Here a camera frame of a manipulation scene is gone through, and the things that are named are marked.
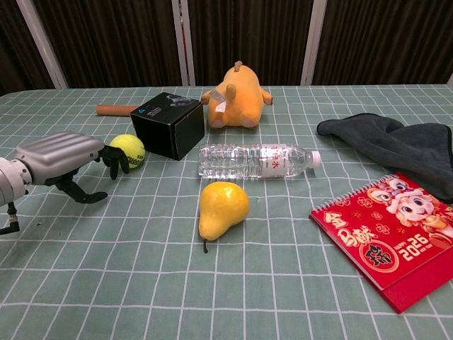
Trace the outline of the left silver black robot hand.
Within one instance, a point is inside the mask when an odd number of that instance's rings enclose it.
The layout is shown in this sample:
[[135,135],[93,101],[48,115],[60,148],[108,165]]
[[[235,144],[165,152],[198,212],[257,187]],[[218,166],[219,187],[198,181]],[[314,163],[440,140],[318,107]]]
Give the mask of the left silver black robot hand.
[[128,158],[119,147],[111,147],[98,138],[77,132],[58,132],[16,148],[14,158],[23,162],[34,185],[52,186],[65,192],[78,203],[97,203],[107,197],[105,192],[85,193],[73,181],[84,165],[102,161],[115,180],[118,170],[130,172]]

